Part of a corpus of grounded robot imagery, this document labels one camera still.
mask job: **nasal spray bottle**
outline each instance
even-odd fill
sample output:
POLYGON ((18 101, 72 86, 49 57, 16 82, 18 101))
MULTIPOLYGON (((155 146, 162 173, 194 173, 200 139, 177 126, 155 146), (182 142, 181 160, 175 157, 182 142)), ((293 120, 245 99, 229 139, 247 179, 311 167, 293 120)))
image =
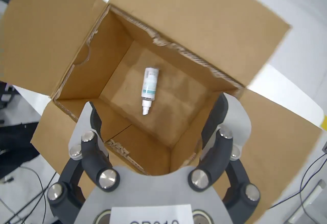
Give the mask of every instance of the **nasal spray bottle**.
POLYGON ((158 81, 159 69, 156 68, 146 68, 144 72, 144 80, 142 87, 142 107, 143 115, 149 113, 152 101, 154 101, 154 96, 156 94, 156 87, 158 81))

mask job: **corrugated cardboard edge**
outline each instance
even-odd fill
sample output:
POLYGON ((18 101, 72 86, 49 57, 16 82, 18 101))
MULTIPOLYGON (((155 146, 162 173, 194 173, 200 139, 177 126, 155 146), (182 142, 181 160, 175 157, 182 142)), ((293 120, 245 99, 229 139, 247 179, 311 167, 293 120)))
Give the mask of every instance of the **corrugated cardboard edge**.
POLYGON ((155 45, 157 45, 157 46, 167 46, 170 49, 174 49, 174 50, 178 51, 181 55, 183 55, 183 56, 187 57, 188 59, 190 59, 191 61, 193 61, 193 62, 195 62, 195 63, 197 63, 197 64, 199 64, 199 65, 201 65, 203 67, 208 68, 211 71, 211 73, 213 74, 214 77, 222 78, 222 79, 228 81, 229 83, 231 83, 233 86, 235 86, 238 89, 237 92, 236 92, 236 96, 238 96, 238 94, 241 92, 241 89, 243 89, 243 86, 240 83, 238 83, 237 81, 235 81, 234 79, 232 79, 228 75, 224 74, 223 72, 221 72, 217 68, 213 67, 211 64, 209 64, 205 60, 201 59, 197 55, 193 54, 191 51, 188 51, 187 49, 182 47, 180 44, 167 41, 166 39, 161 37, 160 34, 157 31, 155 31, 154 29, 152 29, 152 28, 146 26, 145 24, 139 22, 138 20, 132 18, 131 16, 124 13, 123 11, 121 11, 120 9, 118 9, 117 7, 115 7, 113 5, 111 5, 111 11, 113 11, 117 15, 120 15, 121 17, 123 17, 128 22, 134 24, 135 26, 141 28, 146 33, 148 33, 148 35, 152 38, 152 42, 155 45))
MULTIPOLYGON (((93 27, 93 30, 91 31, 89 37, 87 38, 86 46, 89 49, 89 53, 88 53, 86 59, 81 64, 86 63, 90 59, 90 55, 91 55, 90 44, 91 44, 92 38, 93 38, 94 34, 97 33, 97 30, 98 30, 102 20, 105 18, 105 16, 109 13, 110 10, 112 12, 114 12, 115 14, 120 15, 125 20, 129 21, 130 23, 136 25, 140 29, 144 30, 146 33, 148 33, 148 35, 152 38, 153 44, 155 44, 157 46, 166 46, 166 47, 168 47, 170 49, 174 49, 178 53, 180 53, 182 56, 187 57, 191 61, 193 61, 193 62, 195 62, 197 64, 200 64, 201 66, 204 66, 204 67, 208 68, 210 70, 210 72, 213 74, 214 77, 222 78, 222 79, 228 81, 229 83, 231 83, 233 86, 235 86, 237 88, 236 93, 235 93, 235 97, 239 97, 239 95, 242 93, 244 87, 240 83, 238 83, 237 81, 235 81, 234 79, 232 79, 228 75, 224 74, 223 72, 221 72, 220 70, 218 70, 217 68, 215 68, 214 66, 212 66, 211 64, 206 62, 205 60, 203 60, 202 58, 200 58, 197 55, 193 54, 191 51, 188 51, 187 49, 182 47, 180 44, 167 41, 165 38, 161 37, 161 35, 156 30, 154 30, 153 28, 150 28, 147 25, 139 22, 138 20, 134 19, 133 17, 129 16, 128 14, 124 13, 123 11, 121 11, 120 9, 116 8, 113 5, 108 5, 107 6, 107 8, 103 12, 103 14, 98 19, 97 23, 93 27)), ((78 118, 74 114, 72 114, 69 110, 67 110, 60 102, 57 101, 57 99, 60 97, 60 94, 62 92, 62 89, 63 89, 64 85, 66 84, 66 82, 67 82, 67 80, 68 80, 68 78, 69 78, 69 76, 70 76, 70 74, 73 71, 75 66, 76 66, 75 64, 72 64, 71 67, 69 68, 69 70, 67 71, 61 85, 59 86, 56 93, 54 94, 53 101, 66 114, 68 114, 75 121, 77 121, 78 118)), ((142 174, 148 175, 146 173, 146 171, 137 162, 135 162, 132 158, 129 157, 128 150, 126 148, 124 148, 121 144, 116 143, 112 139, 110 141, 107 141, 106 144, 108 146, 110 146, 120 156, 122 156, 127 161, 129 161, 142 174)), ((190 156, 187 160, 185 160, 185 162, 183 163, 183 166, 188 165, 194 159, 195 156, 196 156, 196 153, 193 153, 192 156, 190 156)))

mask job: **box flap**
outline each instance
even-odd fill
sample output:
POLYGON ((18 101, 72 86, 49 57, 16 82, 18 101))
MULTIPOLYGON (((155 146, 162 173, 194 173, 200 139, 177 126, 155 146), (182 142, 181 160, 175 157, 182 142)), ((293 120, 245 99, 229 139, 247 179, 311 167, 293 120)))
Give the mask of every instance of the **box flap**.
POLYGON ((110 0, 248 85, 289 25, 256 0, 110 0))
POLYGON ((11 0, 1 80, 52 95, 105 8, 102 0, 11 0))
MULTIPOLYGON (((31 141, 59 174, 69 160, 68 143, 75 125, 74 120, 51 101, 45 108, 31 141)), ((109 151, 109 159, 113 166, 125 166, 132 169, 111 151, 109 151)), ((82 188, 85 198, 94 188, 93 182, 85 173, 79 181, 79 186, 82 188)))
POLYGON ((240 102, 252 124, 241 161, 262 195, 249 220, 253 223, 278 199, 302 168, 322 130, 251 90, 244 91, 240 102))

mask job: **white label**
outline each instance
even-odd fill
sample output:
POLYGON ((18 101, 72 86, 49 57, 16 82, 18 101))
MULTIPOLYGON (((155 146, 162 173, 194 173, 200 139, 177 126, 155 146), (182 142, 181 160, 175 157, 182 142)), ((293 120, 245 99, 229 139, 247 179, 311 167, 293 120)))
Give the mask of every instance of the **white label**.
POLYGON ((142 86, 142 97, 154 98, 158 80, 158 69, 146 68, 142 86))
POLYGON ((151 206, 151 207, 113 207, 110 224, 192 224, 193 215, 190 204, 151 206))

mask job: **black cable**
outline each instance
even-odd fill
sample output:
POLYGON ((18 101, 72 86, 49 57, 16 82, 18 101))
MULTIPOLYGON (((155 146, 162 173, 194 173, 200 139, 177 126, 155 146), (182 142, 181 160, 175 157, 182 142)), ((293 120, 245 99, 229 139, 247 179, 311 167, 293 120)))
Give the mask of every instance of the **black cable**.
POLYGON ((19 166, 18 168, 21 168, 21 169, 25 169, 25 170, 29 170, 31 172, 33 172, 34 174, 36 174, 36 176, 38 177, 38 180, 41 184, 41 188, 43 190, 43 185, 42 185, 42 181, 41 181, 41 178, 40 176, 38 175, 38 173, 36 171, 34 171, 33 169, 29 168, 29 167, 25 167, 25 166, 19 166))
POLYGON ((15 212, 0 198, 0 203, 2 203, 11 213, 15 214, 15 212))
MULTIPOLYGON (((319 168, 319 170, 318 171, 316 171, 313 175, 311 175, 311 177, 309 178, 309 180, 312 178, 312 177, 314 177, 317 173, 319 173, 320 172, 320 170, 322 169, 322 167, 325 165, 325 163, 326 163, 326 161, 327 161, 327 158, 325 159, 325 161, 323 162, 323 164, 320 166, 320 168, 319 168)), ((300 190, 301 190, 301 188, 302 188, 302 184, 303 184, 303 180, 304 180, 304 178, 305 178, 305 176, 306 176, 306 173, 308 172, 308 170, 309 170, 309 168, 306 170, 306 172, 305 172, 305 174, 304 174, 304 176, 302 177, 302 180, 301 180, 301 184, 300 184, 300 190)), ((301 193, 301 191, 300 191, 300 201, 301 201, 301 207, 302 207, 302 209, 303 209, 303 212, 315 223, 315 224, 319 224, 318 222, 316 222, 309 214, 308 214, 308 212, 306 211, 306 209, 305 209, 305 207, 303 206, 303 200, 302 200, 302 193, 301 193)))
POLYGON ((55 177, 55 175, 56 175, 56 172, 53 174, 53 176, 52 176, 52 178, 50 179, 50 181, 49 181, 47 187, 46 187, 44 190, 42 190, 42 196, 39 198, 39 200, 37 201, 36 205, 33 207, 33 209, 31 210, 31 212, 30 212, 26 217, 24 217, 23 222, 26 221, 26 219, 28 219, 28 217, 33 213, 33 211, 35 210, 35 208, 37 207, 37 205, 38 205, 39 202, 41 201, 42 197, 44 197, 44 199, 45 199, 45 195, 44 195, 44 193, 46 192, 46 190, 47 190, 48 187, 50 186, 50 184, 51 184, 53 178, 55 177))
POLYGON ((54 175, 52 176, 52 178, 51 178, 49 184, 47 185, 47 187, 46 187, 45 189, 43 189, 43 185, 42 185, 41 179, 40 179, 40 177, 39 177, 39 175, 37 174, 36 171, 34 171, 34 170, 31 169, 31 168, 24 167, 24 166, 20 166, 20 167, 18 167, 18 168, 27 169, 27 170, 30 170, 30 171, 32 171, 33 173, 35 173, 36 176, 38 177, 39 181, 40 181, 42 191, 39 192, 36 196, 34 196, 33 199, 31 199, 28 203, 26 203, 26 204, 25 204, 25 205, 24 205, 24 206, 23 206, 23 207, 22 207, 22 208, 21 208, 17 213, 15 213, 15 214, 10 218, 10 219, 8 219, 6 222, 4 222, 4 224, 8 224, 8 223, 10 223, 10 221, 12 221, 15 217, 17 217, 18 214, 19 214, 21 211, 23 211, 27 206, 29 206, 29 205, 30 205, 34 200, 36 200, 40 195, 42 195, 42 196, 44 197, 45 210, 46 210, 46 200, 45 200, 45 195, 44 195, 44 193, 45 193, 45 191, 46 191, 47 188, 49 187, 51 181, 53 180, 53 178, 54 178, 55 175, 56 175, 56 172, 55 172, 54 175))
MULTIPOLYGON (((320 156, 319 158, 317 158, 310 166, 309 166, 309 168, 307 168, 307 170, 306 170, 306 172, 305 172, 305 175, 306 175, 306 173, 308 172, 308 170, 312 167, 312 165, 314 165, 318 160, 320 160, 323 156, 324 156, 325 154, 323 154, 322 156, 320 156)), ((284 202, 286 202, 286 201, 288 201, 289 199, 291 199, 291 198, 293 198, 293 197, 295 197, 295 196, 297 196, 297 195, 299 195, 304 189, 305 189, 305 187, 307 186, 307 184, 309 183, 309 181, 315 176, 317 174, 317 172, 315 172, 313 175, 311 175, 311 177, 307 180, 307 182, 306 182, 306 184, 303 186, 303 188, 301 188, 300 189, 300 191, 298 191, 297 193, 295 193, 295 194, 293 194, 292 196, 290 196, 290 197, 288 197, 288 198, 286 198, 286 199, 284 199, 284 200, 282 200, 282 201, 280 201, 279 203, 277 203, 277 204, 274 204, 274 205, 272 205, 269 209, 272 209, 272 208, 274 208, 274 207, 276 207, 277 205, 280 205, 281 203, 284 203, 284 202)))
MULTIPOLYGON (((19 168, 26 169, 26 170, 30 170, 30 171, 32 171, 33 173, 35 173, 36 176, 38 177, 39 182, 40 182, 41 189, 42 189, 42 191, 44 191, 44 190, 43 190, 43 185, 42 185, 41 178, 40 178, 40 176, 37 174, 36 171, 34 171, 33 169, 31 169, 31 168, 29 168, 29 167, 25 167, 25 166, 20 166, 19 168)), ((43 198, 44 198, 44 212, 45 212, 45 211, 46 211, 46 200, 45 200, 45 195, 44 195, 44 193, 43 193, 43 198)))

